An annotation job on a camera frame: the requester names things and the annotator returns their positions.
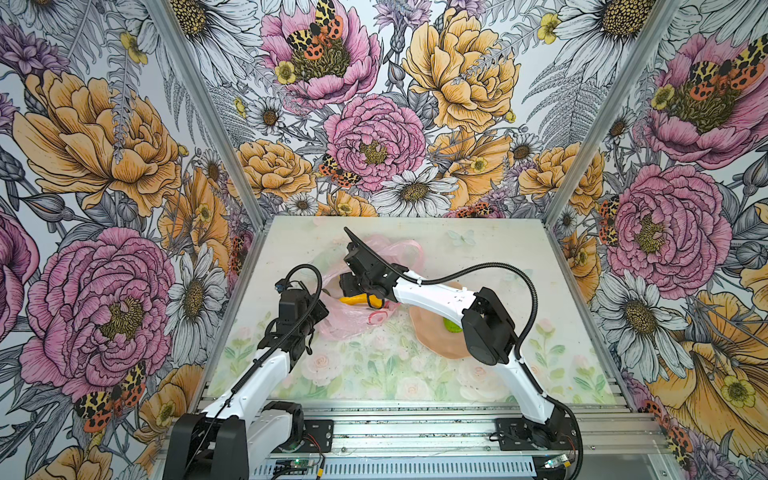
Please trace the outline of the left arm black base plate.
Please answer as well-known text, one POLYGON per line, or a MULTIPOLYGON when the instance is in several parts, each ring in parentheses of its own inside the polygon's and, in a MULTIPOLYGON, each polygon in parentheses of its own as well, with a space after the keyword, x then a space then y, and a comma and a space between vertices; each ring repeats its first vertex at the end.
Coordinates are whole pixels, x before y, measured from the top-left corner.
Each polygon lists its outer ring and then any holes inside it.
POLYGON ((333 420, 306 420, 301 437, 289 439, 279 445, 274 452, 284 454, 310 454, 332 450, 335 422, 333 420))

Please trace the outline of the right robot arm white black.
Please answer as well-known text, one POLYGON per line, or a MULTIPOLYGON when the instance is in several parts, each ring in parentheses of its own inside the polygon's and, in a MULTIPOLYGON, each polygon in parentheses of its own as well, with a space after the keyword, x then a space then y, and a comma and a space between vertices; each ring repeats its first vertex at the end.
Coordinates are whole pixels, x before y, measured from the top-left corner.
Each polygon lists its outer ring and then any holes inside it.
POLYGON ((500 262, 485 262, 445 277, 426 279, 403 265, 388 262, 351 229, 344 231, 350 239, 344 257, 350 273, 342 281, 342 288, 418 307, 460 327, 470 356, 494 368, 515 397, 523 422, 518 434, 538 448, 552 446, 568 429, 567 409, 545 392, 522 354, 523 341, 538 314, 538 296, 531 279, 519 268, 500 262), (515 331, 512 317, 492 289, 469 291, 447 284, 491 268, 516 274, 530 293, 531 311, 521 333, 515 331))

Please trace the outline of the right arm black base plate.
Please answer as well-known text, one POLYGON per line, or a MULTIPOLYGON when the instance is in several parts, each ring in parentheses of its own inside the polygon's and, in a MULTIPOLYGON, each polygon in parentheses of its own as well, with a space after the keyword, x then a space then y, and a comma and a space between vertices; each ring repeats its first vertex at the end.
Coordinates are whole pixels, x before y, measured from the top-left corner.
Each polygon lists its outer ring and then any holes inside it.
POLYGON ((570 418, 564 420, 555 437, 543 427, 530 426, 522 417, 497 418, 488 440, 497 443, 501 451, 575 451, 581 445, 570 418))

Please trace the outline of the pink flower-shaped plate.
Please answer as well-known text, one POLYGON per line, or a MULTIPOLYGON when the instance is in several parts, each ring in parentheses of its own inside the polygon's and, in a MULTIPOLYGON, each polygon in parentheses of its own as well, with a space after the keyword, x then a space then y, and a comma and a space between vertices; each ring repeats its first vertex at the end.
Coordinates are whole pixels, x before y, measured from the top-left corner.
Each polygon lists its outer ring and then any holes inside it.
POLYGON ((462 320, 476 300, 475 294, 459 283, 415 285, 399 293, 399 300, 410 307, 417 339, 432 352, 447 359, 470 357, 462 320), (446 318, 462 329, 450 333, 443 325, 446 318))

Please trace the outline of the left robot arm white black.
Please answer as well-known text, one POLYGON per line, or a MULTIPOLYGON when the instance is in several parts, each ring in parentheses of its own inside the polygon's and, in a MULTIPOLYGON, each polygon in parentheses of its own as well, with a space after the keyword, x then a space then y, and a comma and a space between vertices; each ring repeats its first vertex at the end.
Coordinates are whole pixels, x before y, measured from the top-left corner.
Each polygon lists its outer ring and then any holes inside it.
POLYGON ((314 327, 327 315, 318 293, 301 286, 282 291, 278 316, 252 365, 228 392, 172 427, 162 477, 248 479, 276 449, 300 446, 306 435, 301 405, 268 397, 309 351, 314 327))

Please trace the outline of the green fake lime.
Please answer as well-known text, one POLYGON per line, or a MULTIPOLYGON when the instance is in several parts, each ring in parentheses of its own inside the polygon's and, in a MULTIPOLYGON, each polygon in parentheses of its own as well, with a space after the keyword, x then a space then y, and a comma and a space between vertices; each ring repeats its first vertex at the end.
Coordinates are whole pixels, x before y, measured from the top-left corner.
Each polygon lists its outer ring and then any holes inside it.
POLYGON ((450 321, 450 320, 448 320, 446 318, 443 319, 443 325, 444 325, 444 328, 448 332, 450 332, 450 333, 462 333, 463 332, 463 329, 459 325, 457 325, 456 323, 454 323, 454 322, 452 322, 452 321, 450 321))

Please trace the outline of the pink plastic bag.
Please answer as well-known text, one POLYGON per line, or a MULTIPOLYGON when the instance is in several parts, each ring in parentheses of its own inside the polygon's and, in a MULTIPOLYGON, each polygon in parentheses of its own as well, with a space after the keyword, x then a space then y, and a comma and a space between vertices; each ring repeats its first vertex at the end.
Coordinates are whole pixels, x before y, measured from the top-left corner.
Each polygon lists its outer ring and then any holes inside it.
MULTIPOLYGON (((424 265, 424 251, 415 240, 393 242, 385 236, 373 235, 365 240, 379 255, 392 264, 414 267, 424 265)), ((357 287, 343 287, 342 277, 350 270, 339 260, 324 275, 320 300, 329 314, 316 326, 327 340, 348 340, 385 323, 399 308, 390 300, 368 295, 357 287)))

